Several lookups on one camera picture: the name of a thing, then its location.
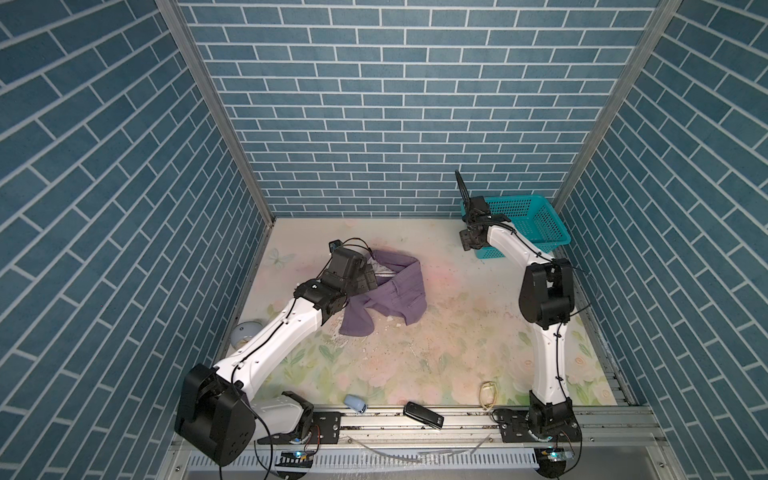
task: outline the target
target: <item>teal basket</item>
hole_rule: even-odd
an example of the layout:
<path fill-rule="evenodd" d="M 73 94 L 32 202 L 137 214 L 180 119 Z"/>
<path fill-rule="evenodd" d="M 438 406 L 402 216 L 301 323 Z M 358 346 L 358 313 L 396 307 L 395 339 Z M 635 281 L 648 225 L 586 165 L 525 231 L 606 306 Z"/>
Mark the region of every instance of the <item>teal basket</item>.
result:
<path fill-rule="evenodd" d="M 504 214 L 515 228 L 544 253 L 550 253 L 559 245 L 568 245 L 571 235 L 565 229 L 552 205 L 541 195 L 517 197 L 486 197 L 485 202 L 492 214 Z M 494 247 L 475 250 L 480 259 L 502 258 L 504 254 Z"/>

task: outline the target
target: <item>floral tabletop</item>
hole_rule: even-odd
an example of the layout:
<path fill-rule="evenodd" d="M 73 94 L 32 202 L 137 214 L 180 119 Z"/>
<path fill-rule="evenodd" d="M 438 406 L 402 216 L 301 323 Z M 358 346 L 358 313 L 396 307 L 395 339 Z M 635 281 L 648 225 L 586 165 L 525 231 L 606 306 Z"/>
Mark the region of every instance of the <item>floral tabletop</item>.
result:
<path fill-rule="evenodd" d="M 527 405 L 533 383 L 532 332 L 517 299 L 505 292 L 504 259 L 479 260 L 458 239 L 460 220 L 279 219 L 241 321 L 266 325 L 328 259 L 328 242 L 362 237 L 422 264 L 429 308 L 406 326 L 369 310 L 376 330 L 339 334 L 343 312 L 302 341 L 267 378 L 257 398 L 292 390 L 316 405 L 348 393 L 369 405 L 478 405 L 483 382 L 498 385 L 498 403 Z M 615 405 L 581 319 L 568 324 L 565 369 L 575 405 Z"/>

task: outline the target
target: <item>purple cloth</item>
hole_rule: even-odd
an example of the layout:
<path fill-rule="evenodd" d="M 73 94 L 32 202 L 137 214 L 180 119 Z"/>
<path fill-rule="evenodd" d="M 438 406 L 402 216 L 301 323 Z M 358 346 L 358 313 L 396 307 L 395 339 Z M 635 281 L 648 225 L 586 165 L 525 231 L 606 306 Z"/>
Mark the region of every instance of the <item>purple cloth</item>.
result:
<path fill-rule="evenodd" d="M 416 258 L 384 250 L 374 250 L 373 257 L 396 275 L 376 277 L 378 288 L 349 299 L 339 329 L 342 335 L 373 333 L 373 319 L 366 308 L 373 308 L 382 315 L 402 316 L 406 325 L 418 322 L 427 310 L 422 265 Z"/>

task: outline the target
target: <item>brick wallpaper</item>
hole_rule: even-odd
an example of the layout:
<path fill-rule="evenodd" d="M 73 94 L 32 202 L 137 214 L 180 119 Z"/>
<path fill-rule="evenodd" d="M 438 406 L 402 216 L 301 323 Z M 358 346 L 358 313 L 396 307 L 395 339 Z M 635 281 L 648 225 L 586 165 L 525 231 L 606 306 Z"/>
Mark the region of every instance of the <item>brick wallpaper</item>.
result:
<path fill-rule="evenodd" d="M 0 2 L 0 478 L 145 478 L 263 229 L 152 0 Z"/>
<path fill-rule="evenodd" d="M 689 478 L 768 478 L 767 25 L 684 0 L 563 211 Z"/>
<path fill-rule="evenodd" d="M 331 217 L 552 197 L 656 3 L 181 2 L 276 214 Z"/>

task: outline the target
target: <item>black remote control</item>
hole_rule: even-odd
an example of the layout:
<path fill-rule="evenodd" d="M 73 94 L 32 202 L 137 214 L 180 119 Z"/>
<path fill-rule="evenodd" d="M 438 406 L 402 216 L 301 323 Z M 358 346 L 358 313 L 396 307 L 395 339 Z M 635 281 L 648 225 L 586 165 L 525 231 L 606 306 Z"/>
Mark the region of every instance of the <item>black remote control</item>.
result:
<path fill-rule="evenodd" d="M 417 422 L 421 422 L 425 425 L 429 425 L 435 429 L 442 428 L 443 416 L 434 413 L 432 410 L 422 407 L 421 405 L 408 402 L 402 409 L 402 414 L 406 417 L 410 417 Z"/>

